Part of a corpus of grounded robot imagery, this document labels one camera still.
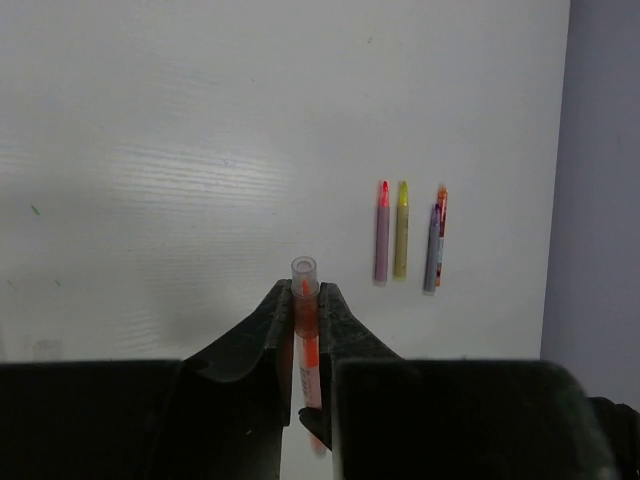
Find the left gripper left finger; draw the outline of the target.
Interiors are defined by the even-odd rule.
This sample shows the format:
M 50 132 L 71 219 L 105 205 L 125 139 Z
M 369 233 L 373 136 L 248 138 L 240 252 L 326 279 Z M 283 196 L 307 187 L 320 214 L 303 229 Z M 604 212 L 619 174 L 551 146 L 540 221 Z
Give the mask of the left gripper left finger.
M 291 284 L 184 360 L 5 363 L 5 479 L 276 479 L 291 412 Z

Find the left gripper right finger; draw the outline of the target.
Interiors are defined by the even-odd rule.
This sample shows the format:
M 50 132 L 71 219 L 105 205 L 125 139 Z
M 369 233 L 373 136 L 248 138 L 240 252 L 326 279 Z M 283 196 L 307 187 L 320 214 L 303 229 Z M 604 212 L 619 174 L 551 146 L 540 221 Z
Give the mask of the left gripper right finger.
M 617 479 L 578 382 L 540 360 L 404 359 L 319 296 L 321 437 L 339 479 Z

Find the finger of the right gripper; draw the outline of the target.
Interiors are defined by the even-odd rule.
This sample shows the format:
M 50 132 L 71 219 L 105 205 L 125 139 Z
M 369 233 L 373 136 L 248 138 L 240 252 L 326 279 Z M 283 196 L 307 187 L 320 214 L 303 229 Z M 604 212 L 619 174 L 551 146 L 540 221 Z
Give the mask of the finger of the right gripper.
M 331 418 L 321 409 L 304 407 L 299 410 L 298 418 L 302 425 L 328 450 L 332 449 Z

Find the clear orange pen cap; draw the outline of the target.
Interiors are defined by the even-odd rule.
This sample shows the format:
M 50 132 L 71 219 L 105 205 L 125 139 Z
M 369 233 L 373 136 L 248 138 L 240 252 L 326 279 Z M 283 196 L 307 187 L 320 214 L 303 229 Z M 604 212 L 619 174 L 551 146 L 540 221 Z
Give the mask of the clear orange pen cap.
M 301 256 L 291 264 L 294 307 L 294 329 L 303 339 L 312 339 L 318 335 L 318 295 L 320 284 L 317 279 L 316 261 Z

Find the purple highlighter pen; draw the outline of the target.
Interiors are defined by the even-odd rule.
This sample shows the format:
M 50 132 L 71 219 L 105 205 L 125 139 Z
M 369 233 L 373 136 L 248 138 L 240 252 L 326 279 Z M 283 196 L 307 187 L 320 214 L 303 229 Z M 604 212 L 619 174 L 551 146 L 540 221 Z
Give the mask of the purple highlighter pen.
M 438 203 L 435 203 L 430 217 L 426 268 L 423 283 L 423 291 L 430 295 L 433 295 L 436 290 L 437 266 L 440 248 L 440 219 L 440 206 Z

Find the yellow highlighter pen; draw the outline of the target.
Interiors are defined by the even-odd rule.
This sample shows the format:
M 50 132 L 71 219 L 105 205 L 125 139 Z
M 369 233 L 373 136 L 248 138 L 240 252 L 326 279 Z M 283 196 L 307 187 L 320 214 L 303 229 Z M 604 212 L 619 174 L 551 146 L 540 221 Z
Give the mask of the yellow highlighter pen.
M 396 209 L 395 257 L 393 275 L 398 281 L 407 276 L 409 235 L 409 189 L 406 181 L 399 183 Z

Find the red orange highlighter pen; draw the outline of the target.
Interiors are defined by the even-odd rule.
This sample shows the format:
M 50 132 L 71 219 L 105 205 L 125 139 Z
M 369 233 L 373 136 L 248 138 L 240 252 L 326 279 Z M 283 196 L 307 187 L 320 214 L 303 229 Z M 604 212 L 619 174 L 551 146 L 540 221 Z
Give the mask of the red orange highlighter pen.
M 444 184 L 439 187 L 438 190 L 438 205 L 440 212 L 440 234 L 439 234 L 439 250 L 438 250 L 438 262 L 437 262 L 437 276 L 436 286 L 441 284 L 442 264 L 443 264 L 443 249 L 446 230 L 446 218 L 447 218 L 447 204 L 448 204 L 448 191 Z

